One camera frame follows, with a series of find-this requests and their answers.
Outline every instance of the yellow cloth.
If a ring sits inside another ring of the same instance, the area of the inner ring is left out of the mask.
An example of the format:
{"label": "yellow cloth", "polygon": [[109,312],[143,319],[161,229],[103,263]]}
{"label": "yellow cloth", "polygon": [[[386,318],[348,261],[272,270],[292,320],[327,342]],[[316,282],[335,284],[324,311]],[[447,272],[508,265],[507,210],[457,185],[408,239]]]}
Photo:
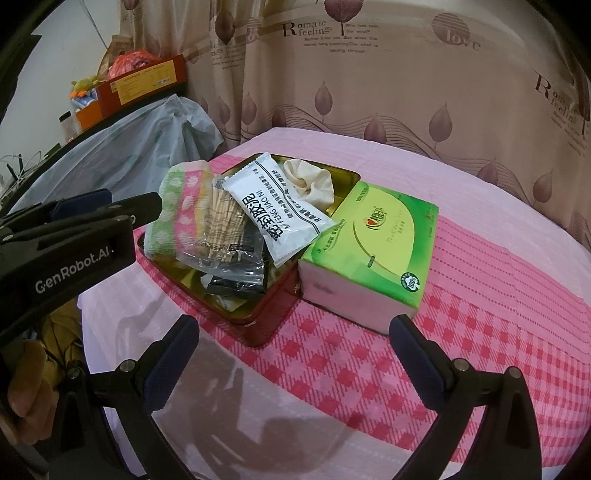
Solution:
{"label": "yellow cloth", "polygon": [[64,379],[68,362],[86,363],[82,349],[82,313],[76,303],[77,297],[55,309],[37,329],[39,340],[51,354],[47,355],[43,378],[54,389]]}

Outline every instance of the beige cloth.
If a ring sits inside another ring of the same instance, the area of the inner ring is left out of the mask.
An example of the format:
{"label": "beige cloth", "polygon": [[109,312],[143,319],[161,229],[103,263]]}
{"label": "beige cloth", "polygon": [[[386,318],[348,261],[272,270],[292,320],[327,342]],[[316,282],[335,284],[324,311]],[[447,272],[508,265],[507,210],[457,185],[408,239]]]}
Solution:
{"label": "beige cloth", "polygon": [[335,190],[328,170],[299,158],[292,158],[283,164],[283,171],[302,200],[323,212],[333,204]]}
{"label": "beige cloth", "polygon": [[229,148],[286,126],[405,148],[591,249],[588,81],[526,0],[129,0],[121,18],[136,48],[185,56]]}

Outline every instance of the logo on tissue pack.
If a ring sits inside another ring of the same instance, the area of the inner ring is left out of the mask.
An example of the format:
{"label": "logo on tissue pack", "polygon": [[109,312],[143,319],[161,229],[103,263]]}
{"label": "logo on tissue pack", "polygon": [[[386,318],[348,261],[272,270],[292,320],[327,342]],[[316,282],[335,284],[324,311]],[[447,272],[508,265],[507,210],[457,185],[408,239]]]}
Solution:
{"label": "logo on tissue pack", "polygon": [[405,290],[418,291],[421,286],[417,276],[414,273],[406,272],[400,277],[400,283]]}
{"label": "logo on tissue pack", "polygon": [[380,207],[374,207],[374,212],[365,221],[365,225],[370,230],[376,230],[384,224],[384,222],[386,221],[386,215],[387,213],[384,212],[384,209]]}

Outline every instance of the white packet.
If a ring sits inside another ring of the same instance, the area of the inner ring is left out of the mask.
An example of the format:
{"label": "white packet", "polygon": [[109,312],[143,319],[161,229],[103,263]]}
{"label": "white packet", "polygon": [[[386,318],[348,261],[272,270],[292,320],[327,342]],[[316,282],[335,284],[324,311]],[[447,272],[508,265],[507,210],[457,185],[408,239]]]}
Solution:
{"label": "white packet", "polygon": [[276,267],[335,225],[298,196],[269,153],[235,173],[223,187],[259,227]]}

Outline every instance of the screw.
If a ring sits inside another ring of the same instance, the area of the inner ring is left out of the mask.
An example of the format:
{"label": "screw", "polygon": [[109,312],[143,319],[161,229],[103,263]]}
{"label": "screw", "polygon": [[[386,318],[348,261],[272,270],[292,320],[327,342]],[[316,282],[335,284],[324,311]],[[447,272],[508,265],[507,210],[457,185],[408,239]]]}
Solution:
{"label": "screw", "polygon": [[123,362],[121,362],[121,365],[119,366],[119,370],[125,373],[131,372],[134,368],[135,361],[133,360],[124,360]]}
{"label": "screw", "polygon": [[465,372],[470,368],[468,360],[464,360],[463,358],[456,358],[453,361],[453,366],[456,367],[460,372]]}
{"label": "screw", "polygon": [[517,367],[509,367],[509,375],[513,378],[521,378],[521,370]]}
{"label": "screw", "polygon": [[78,368],[78,367],[74,367],[74,368],[70,369],[70,371],[68,372],[68,378],[70,380],[74,380],[75,378],[78,377],[78,375],[80,375],[80,368]]}

